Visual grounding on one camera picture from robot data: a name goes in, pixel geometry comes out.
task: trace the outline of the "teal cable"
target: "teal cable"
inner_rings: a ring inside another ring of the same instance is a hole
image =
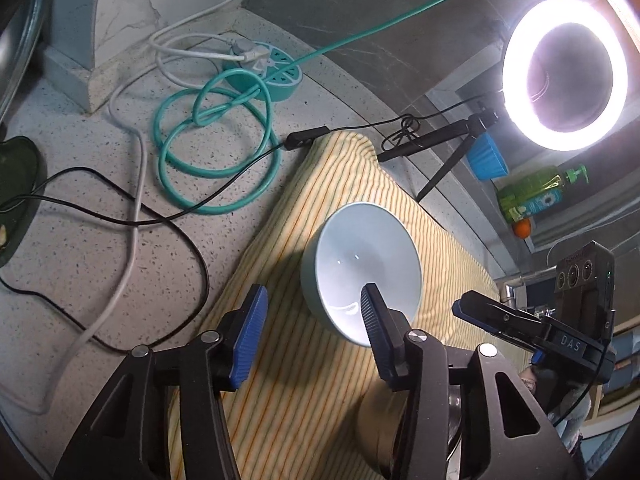
[[[265,95],[265,100],[264,100],[265,107],[266,107],[265,115],[263,115],[261,111],[258,110],[258,108],[256,108],[254,105],[252,105],[249,102],[249,99],[252,99],[254,97],[255,92],[245,92],[244,94],[239,94],[238,92],[235,92],[233,90],[227,90],[225,88],[216,88],[216,85],[219,82],[221,82],[223,79],[237,73],[251,74],[251,76],[256,80],[256,86],[255,86],[256,89],[261,90]],[[231,97],[232,99],[231,101],[226,102],[224,104],[216,105],[211,108],[204,108],[203,110],[200,110],[202,101],[208,93],[226,95],[228,97]],[[176,127],[174,127],[169,133],[169,135],[167,136],[167,138],[162,140],[160,122],[162,120],[162,115],[164,114],[165,110],[172,103],[176,102],[178,99],[181,99],[182,97],[191,95],[191,94],[198,95],[196,97],[196,101],[193,104],[193,110],[192,110],[191,116],[183,120]],[[251,112],[251,114],[256,119],[258,119],[258,122],[264,128],[262,142],[260,143],[258,148],[256,148],[254,153],[248,158],[248,160],[241,162],[236,166],[225,168],[223,170],[208,170],[206,168],[199,168],[197,166],[192,166],[191,164],[188,164],[183,160],[180,160],[178,157],[176,157],[173,153],[169,151],[169,147],[171,146],[171,143],[175,140],[175,138],[192,124],[195,124],[196,126],[206,126],[208,124],[211,124],[213,121],[217,121],[220,117],[222,117],[223,114],[225,114],[231,108],[240,106],[240,105],[246,107]],[[271,102],[269,91],[267,90],[267,87],[264,81],[260,78],[260,76],[254,74],[253,72],[249,72],[248,70],[245,70],[243,68],[233,68],[231,70],[226,70],[225,72],[219,74],[218,76],[216,76],[215,78],[207,82],[207,84],[203,86],[202,90],[185,89],[169,96],[167,99],[164,100],[164,102],[162,102],[162,104],[156,111],[156,114],[154,117],[153,129],[152,129],[153,140],[155,144],[158,146],[158,148],[160,149],[160,153],[158,156],[158,177],[160,179],[160,182],[162,183],[162,186],[164,187],[164,190],[169,195],[169,197],[171,197],[171,199],[173,199],[174,202],[177,203],[177,205],[179,205],[181,208],[187,209],[189,207],[192,207],[193,205],[195,205],[195,202],[190,202],[189,200],[185,199],[182,195],[180,195],[177,192],[177,190],[172,185],[171,180],[167,175],[166,162],[169,161],[171,165],[177,168],[178,170],[184,173],[190,174],[192,176],[200,176],[204,178],[225,178],[227,176],[233,176],[238,171],[242,170],[252,160],[254,160],[254,158],[259,156],[264,151],[267,143],[270,143],[271,146],[277,145],[278,138],[275,136],[275,134],[273,133],[273,130],[271,129],[272,121],[273,121],[273,104]],[[252,190],[252,192],[249,193],[247,196],[228,205],[222,205],[222,206],[203,205],[197,208],[195,211],[201,214],[222,215],[222,214],[231,213],[232,211],[240,209],[241,207],[244,207],[245,205],[251,203],[253,200],[258,198],[262,193],[264,193],[264,191],[269,187],[269,185],[275,178],[276,173],[278,172],[278,167],[280,166],[281,158],[282,156],[280,155],[279,150],[274,152],[267,174],[260,181],[258,186],[255,187],[255,189]]]
[[[361,40],[362,38],[366,38],[371,34],[375,34],[377,32],[385,30],[386,28],[392,27],[393,25],[396,25],[406,20],[407,18],[415,16],[416,14],[420,14],[421,12],[431,9],[432,7],[435,7],[437,4],[440,4],[445,1],[446,0],[430,0],[429,2],[421,5],[420,7],[416,7],[413,10],[409,10],[408,12],[405,12],[400,16],[396,16],[395,18],[388,20],[388,22],[382,23],[381,25],[378,25],[376,27],[369,28],[367,30],[364,30],[363,32],[353,34],[352,36],[345,38],[344,40],[336,41],[335,43],[319,48],[318,50],[315,50],[307,54],[306,56],[300,57],[299,59],[294,60],[288,65],[277,70],[276,72],[271,74],[271,76],[276,77],[277,75],[283,73],[285,70],[291,68],[292,66],[297,66],[317,56],[322,56],[322,54],[326,54],[331,50],[335,50],[336,48],[345,46],[346,44],[349,44],[353,41]],[[240,94],[232,90],[227,90],[225,88],[216,87],[216,85],[224,81],[227,77],[232,75],[237,75],[237,74],[253,77],[256,80],[256,84],[253,87],[249,88],[243,94]],[[230,97],[231,99],[224,104],[215,105],[211,108],[201,109],[202,101],[205,99],[205,97],[209,93],[225,95]],[[258,110],[258,108],[256,108],[254,105],[250,103],[250,100],[254,99],[260,93],[262,93],[264,96],[264,103],[266,108],[264,115],[260,112],[260,110]],[[171,132],[168,134],[168,136],[165,139],[163,139],[160,123],[162,120],[162,116],[164,115],[164,112],[172,103],[174,103],[178,99],[181,99],[184,96],[192,95],[192,94],[197,94],[197,97],[196,97],[196,101],[193,104],[191,116],[185,119],[180,124],[178,124],[175,128],[173,128]],[[260,145],[258,146],[258,148],[256,148],[254,153],[251,156],[249,156],[247,160],[245,160],[244,162],[241,162],[240,164],[236,164],[235,166],[232,166],[229,168],[224,168],[222,170],[208,170],[206,168],[199,168],[197,166],[188,164],[183,160],[180,160],[172,152],[169,151],[169,146],[174,141],[175,137],[180,135],[185,129],[189,128],[192,125],[207,126],[208,124],[211,124],[219,120],[225,113],[227,113],[232,108],[235,108],[241,105],[247,108],[251,112],[251,114],[256,119],[258,119],[258,122],[264,128],[264,133],[263,133],[262,141],[260,142]],[[169,162],[172,166],[177,168],[179,171],[182,171],[183,173],[187,173],[193,176],[200,176],[205,178],[225,178],[227,176],[232,176],[233,174],[236,174],[238,171],[242,170],[242,168],[244,168],[247,164],[249,164],[252,160],[254,160],[255,157],[259,156],[266,148],[267,143],[269,143],[271,146],[277,145],[278,138],[273,133],[273,130],[271,127],[272,117],[273,117],[273,103],[271,102],[271,97],[269,95],[269,91],[265,83],[262,81],[262,79],[258,75],[256,75],[253,72],[250,72],[249,70],[245,70],[244,68],[233,68],[231,70],[225,70],[224,72],[221,72],[220,74],[212,78],[209,82],[207,82],[206,85],[204,85],[201,90],[185,89],[185,90],[176,92],[175,94],[165,99],[165,101],[162,102],[162,104],[159,106],[158,110],[156,111],[156,114],[154,117],[153,129],[152,129],[152,137],[156,146],[158,146],[158,148],[160,149],[160,153],[158,157],[158,175],[160,178],[160,182],[162,183],[162,186],[164,187],[169,197],[175,203],[177,203],[177,205],[183,208],[188,208],[195,204],[195,202],[190,202],[189,200],[182,197],[172,186],[171,181],[169,180],[169,177],[166,172],[166,162]],[[260,181],[258,186],[254,190],[252,190],[251,193],[249,193],[249,195],[228,205],[201,206],[195,211],[201,214],[212,214],[212,215],[226,214],[226,213],[235,211],[237,209],[240,209],[241,207],[244,207],[245,205],[249,204],[250,202],[255,200],[258,196],[260,196],[269,187],[269,185],[275,178],[276,173],[278,171],[278,167],[280,165],[280,159],[281,159],[280,151],[276,150],[276,152],[274,152],[273,154],[273,159],[271,160],[271,165],[267,174],[263,177],[263,179]]]

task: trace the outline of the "dish soap bottle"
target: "dish soap bottle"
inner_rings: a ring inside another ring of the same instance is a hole
[[[555,166],[542,168],[498,191],[500,210],[509,223],[544,211],[562,200],[567,184],[573,184],[580,174],[588,184],[584,164],[564,172]]]

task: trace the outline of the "ring light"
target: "ring light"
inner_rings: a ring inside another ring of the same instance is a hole
[[[557,132],[542,124],[536,115],[527,77],[540,41],[565,23],[583,25],[602,42],[611,63],[612,88],[609,102],[595,120],[572,132]],[[507,112],[524,135],[550,150],[578,150],[606,135],[625,105],[627,83],[625,56],[613,29],[602,15],[579,0],[545,0],[537,4],[516,26],[504,54],[502,88]]]

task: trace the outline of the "orange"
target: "orange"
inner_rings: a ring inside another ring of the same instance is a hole
[[[513,229],[513,233],[518,237],[524,238],[529,237],[531,234],[531,222],[528,218],[523,218],[522,220],[516,222],[511,225],[511,229]]]

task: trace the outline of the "screw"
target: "screw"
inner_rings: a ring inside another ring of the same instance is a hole
[[[495,346],[493,346],[491,343],[482,343],[478,347],[478,351],[484,357],[496,357],[498,355],[498,349]]]
[[[138,345],[133,348],[131,355],[133,357],[144,357],[149,353],[149,347],[147,345]]]
[[[220,340],[220,334],[215,330],[207,330],[200,335],[200,340],[203,343],[215,343]]]
[[[424,330],[414,328],[413,330],[409,330],[407,335],[411,341],[416,343],[427,341],[427,333]]]

